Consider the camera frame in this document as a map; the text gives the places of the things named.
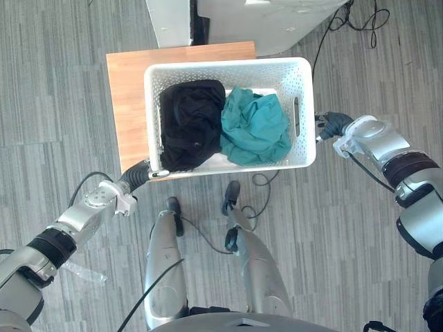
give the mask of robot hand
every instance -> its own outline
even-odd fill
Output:
[[[130,215],[137,201],[132,192],[146,181],[168,175],[151,172],[147,160],[129,168],[116,183],[102,181],[78,204],[27,246],[0,263],[0,331],[26,331],[43,309],[40,288],[54,280],[58,268],[115,214]]]
[[[409,143],[388,122],[373,116],[355,121],[340,113],[316,117],[324,127],[318,140],[340,136],[337,153],[364,154],[395,189],[395,201],[405,208],[397,219],[400,235],[417,253],[434,260],[429,270],[430,300],[424,318],[431,331],[443,327],[443,171]]]
[[[315,117],[317,127],[324,128],[317,136],[316,142],[328,140],[334,136],[343,136],[346,127],[352,123],[353,119],[343,113],[328,112]]]

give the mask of black cloth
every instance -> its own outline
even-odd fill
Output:
[[[217,80],[175,84],[160,93],[161,165],[170,172],[200,166],[220,152],[226,98]]]

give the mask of teal cloth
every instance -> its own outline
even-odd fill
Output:
[[[289,121],[276,94],[235,87],[226,98],[221,126],[221,152],[238,165],[275,163],[291,149]]]

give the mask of gray carpet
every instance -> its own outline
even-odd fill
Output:
[[[356,2],[352,15],[361,23],[372,2]],[[327,36],[314,82],[316,111],[390,120],[442,165],[443,3],[379,6],[391,18],[377,33],[377,49],[370,49],[369,33],[343,28]],[[278,56],[313,61],[326,26]],[[87,172],[120,175],[105,54],[155,47],[143,0],[0,1],[2,248],[28,243],[55,220]],[[426,331],[421,312],[430,261],[397,234],[400,209],[392,195],[339,158],[332,142],[318,145],[317,153],[312,166],[275,179],[257,229],[279,263],[294,317],[341,331],[361,331],[368,320]],[[165,199],[177,195],[184,213],[221,247],[219,204],[228,182],[241,181],[242,204],[260,207],[266,198],[251,177],[204,176],[139,189],[138,212],[109,221],[73,257],[108,276],[107,283],[61,269],[44,289],[35,331],[115,331],[143,292],[148,234]],[[235,258],[211,251],[188,225],[179,245],[190,304],[243,311]],[[145,330],[138,310],[126,331]]]

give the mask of basket handle hole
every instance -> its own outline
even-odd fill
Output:
[[[300,135],[300,109],[298,107],[298,97],[293,99],[293,116],[296,124],[296,136],[298,137]]]

